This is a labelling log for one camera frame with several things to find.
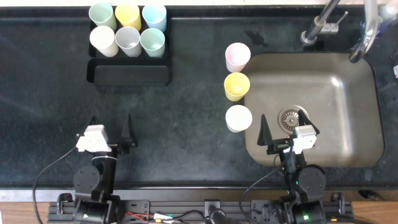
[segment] sink drain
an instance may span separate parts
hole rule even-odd
[[[294,128],[299,126],[299,110],[302,110],[308,117],[308,113],[304,108],[297,105],[287,106],[279,112],[279,126],[287,134],[292,134]]]

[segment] sink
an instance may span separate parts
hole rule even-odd
[[[244,104],[252,113],[246,149],[260,164],[275,155],[257,145],[261,115],[273,139],[286,138],[304,110],[320,130],[315,146],[304,151],[308,164],[371,167],[384,152],[376,85],[371,66],[348,54],[261,54],[242,71],[250,79]]]

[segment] chrome faucet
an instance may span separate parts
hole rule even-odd
[[[318,34],[335,34],[338,32],[338,23],[347,15],[347,12],[336,24],[328,24],[326,20],[337,6],[340,0],[331,0],[323,9],[321,14],[314,18],[308,31],[301,33],[300,40],[305,45],[314,44]],[[351,52],[348,60],[356,63],[368,52],[377,34],[379,18],[377,14],[377,0],[364,0],[366,27],[361,41],[357,48]]]

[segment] wooden floor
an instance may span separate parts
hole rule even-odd
[[[49,203],[39,202],[39,213],[47,223]],[[353,202],[356,217],[371,223],[398,223],[398,202]],[[37,223],[32,202],[0,202],[3,224]]]

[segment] plastic cup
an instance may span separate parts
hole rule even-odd
[[[246,130],[250,127],[253,117],[249,109],[242,105],[235,105],[225,114],[226,125],[234,133]]]
[[[122,26],[131,26],[138,31],[141,30],[141,16],[137,5],[121,4],[116,7],[114,13]]]
[[[225,50],[226,68],[230,72],[240,72],[250,60],[250,49],[242,43],[233,43]]]
[[[240,100],[250,89],[250,81],[240,72],[229,74],[224,81],[226,97],[231,101]]]
[[[162,31],[149,28],[141,34],[141,45],[150,57],[162,57],[165,49],[165,37]]]
[[[156,28],[164,32],[167,25],[166,7],[161,5],[145,6],[142,16],[149,28]]]
[[[97,26],[108,26],[116,30],[116,19],[110,4],[105,2],[94,4],[90,7],[88,15]]]
[[[91,44],[107,57],[115,56],[119,47],[114,41],[114,32],[110,27],[95,27],[90,34]]]
[[[117,31],[115,41],[127,56],[137,57],[142,51],[139,37],[139,32],[136,28],[123,27]]]

